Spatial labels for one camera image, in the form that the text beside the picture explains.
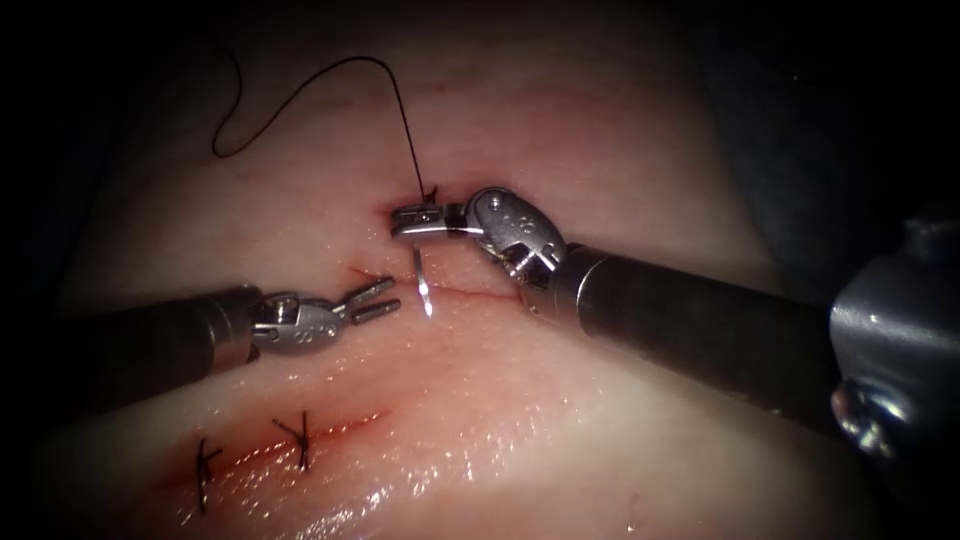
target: screw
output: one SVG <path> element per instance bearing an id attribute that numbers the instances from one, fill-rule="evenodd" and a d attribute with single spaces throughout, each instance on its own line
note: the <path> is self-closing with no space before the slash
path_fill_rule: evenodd
<path id="1" fill-rule="evenodd" d="M 909 404 L 872 385 L 846 379 L 830 396 L 837 423 L 857 447 L 869 456 L 896 455 L 889 428 L 910 424 Z"/>

